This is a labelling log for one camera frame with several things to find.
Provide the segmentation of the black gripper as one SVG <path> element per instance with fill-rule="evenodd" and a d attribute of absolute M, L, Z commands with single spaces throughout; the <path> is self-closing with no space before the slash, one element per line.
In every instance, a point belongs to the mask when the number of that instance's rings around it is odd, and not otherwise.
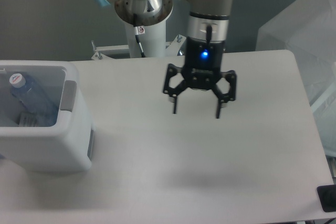
<path fill-rule="evenodd" d="M 191 88 L 212 90 L 217 97 L 216 118 L 229 102 L 236 100 L 237 74 L 234 70 L 221 72 L 225 42 L 207 42 L 187 37 L 185 62 L 182 67 L 170 63 L 167 66 L 162 92 L 173 104 L 173 114 L 177 113 L 179 95 Z"/>

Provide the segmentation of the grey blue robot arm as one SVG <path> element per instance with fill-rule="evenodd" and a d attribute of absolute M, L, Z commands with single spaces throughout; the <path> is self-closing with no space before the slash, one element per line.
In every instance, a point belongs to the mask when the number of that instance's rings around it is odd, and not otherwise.
<path fill-rule="evenodd" d="M 172 11 L 173 0 L 98 0 L 113 4 L 118 16 L 130 24 L 139 44 L 139 29 L 162 22 Z M 186 89 L 211 90 L 217 112 L 236 99 L 237 76 L 221 71 L 233 0 L 184 0 L 190 4 L 185 60 L 182 67 L 169 64 L 163 86 L 172 103 Z"/>

